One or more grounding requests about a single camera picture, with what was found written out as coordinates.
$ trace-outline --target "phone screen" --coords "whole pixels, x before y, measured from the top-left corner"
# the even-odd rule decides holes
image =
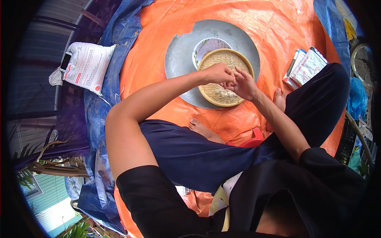
[[[62,60],[62,63],[61,63],[61,67],[60,67],[61,69],[66,70],[67,65],[69,64],[70,58],[71,58],[71,55],[65,54],[64,60]]]

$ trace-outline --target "knee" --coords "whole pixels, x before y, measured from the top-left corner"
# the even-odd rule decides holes
[[[343,65],[339,63],[330,63],[327,64],[324,69],[325,68],[327,68],[328,74],[331,78],[331,87],[335,89],[335,91],[338,90],[345,94],[349,94],[349,90],[351,89],[351,81]]]

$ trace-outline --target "red plastic stool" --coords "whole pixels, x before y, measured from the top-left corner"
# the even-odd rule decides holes
[[[242,143],[239,147],[257,147],[259,146],[263,141],[264,138],[262,136],[261,130],[259,127],[253,128],[254,138],[248,139],[244,143]],[[236,146],[233,142],[229,141],[226,143],[227,145]]]

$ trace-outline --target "ceramic bowl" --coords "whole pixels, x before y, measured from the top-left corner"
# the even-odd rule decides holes
[[[194,47],[192,52],[192,62],[194,67],[197,69],[201,59],[209,52],[224,48],[231,49],[232,47],[226,41],[220,38],[210,37],[203,39]]]

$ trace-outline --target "black shirt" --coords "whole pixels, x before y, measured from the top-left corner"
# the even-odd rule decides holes
[[[222,229],[226,208],[210,217],[198,217],[159,167],[130,169],[116,183],[145,238],[215,235],[213,232]],[[337,237],[362,191],[361,176],[322,148],[304,151],[298,165],[268,160],[244,171],[233,187],[229,232],[249,232],[259,237],[253,232],[263,210],[272,197],[280,194],[288,195],[295,203],[310,237]]]

